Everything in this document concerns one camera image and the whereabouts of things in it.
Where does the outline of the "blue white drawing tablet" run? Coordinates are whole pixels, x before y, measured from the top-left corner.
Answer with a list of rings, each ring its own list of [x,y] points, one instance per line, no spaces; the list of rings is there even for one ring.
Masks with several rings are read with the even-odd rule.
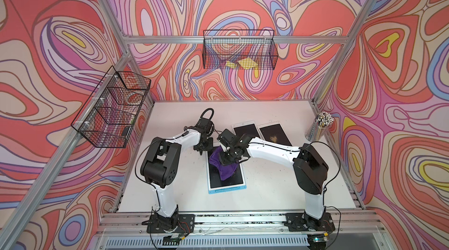
[[[240,164],[222,165],[219,160],[221,152],[221,146],[208,151],[206,161],[208,193],[213,195],[247,188],[242,166]]]

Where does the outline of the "purple microfiber cloth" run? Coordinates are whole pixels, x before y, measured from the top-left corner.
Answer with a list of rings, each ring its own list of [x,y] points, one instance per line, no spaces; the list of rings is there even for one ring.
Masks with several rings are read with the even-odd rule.
[[[234,175],[239,165],[237,163],[233,163],[230,165],[223,165],[220,162],[220,153],[222,152],[223,149],[221,146],[215,148],[211,156],[209,157],[209,163],[218,170],[221,181],[225,181]]]

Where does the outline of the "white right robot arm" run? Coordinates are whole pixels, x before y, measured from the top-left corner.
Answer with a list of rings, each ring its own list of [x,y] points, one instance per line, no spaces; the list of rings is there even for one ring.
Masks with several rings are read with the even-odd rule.
[[[298,186],[305,192],[305,214],[320,220],[325,213],[324,183],[329,166],[311,144],[285,146],[262,140],[250,134],[238,137],[229,130],[218,135],[222,148],[219,162],[223,166],[259,158],[293,169]]]

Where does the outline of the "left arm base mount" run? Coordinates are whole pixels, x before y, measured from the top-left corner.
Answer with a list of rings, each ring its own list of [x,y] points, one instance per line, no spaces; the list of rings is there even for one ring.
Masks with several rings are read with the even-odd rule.
[[[149,234],[190,234],[195,229],[194,214],[174,213],[171,217],[163,217],[152,214],[147,222],[147,233]]]

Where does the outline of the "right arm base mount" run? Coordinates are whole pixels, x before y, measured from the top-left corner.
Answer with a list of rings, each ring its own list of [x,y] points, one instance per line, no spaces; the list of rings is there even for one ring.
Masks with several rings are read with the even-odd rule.
[[[330,213],[325,212],[320,219],[303,213],[287,213],[284,225],[288,227],[290,232],[327,232],[332,233],[336,230]]]

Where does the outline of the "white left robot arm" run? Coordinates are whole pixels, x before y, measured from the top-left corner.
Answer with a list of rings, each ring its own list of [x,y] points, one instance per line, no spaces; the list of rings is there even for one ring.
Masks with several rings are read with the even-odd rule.
[[[140,175],[156,190],[157,215],[163,218],[177,215],[178,204],[171,184],[178,172],[181,153],[193,149],[202,155],[213,149],[214,113],[212,108],[205,109],[195,125],[184,127],[183,132],[174,137],[156,137],[146,149]]]

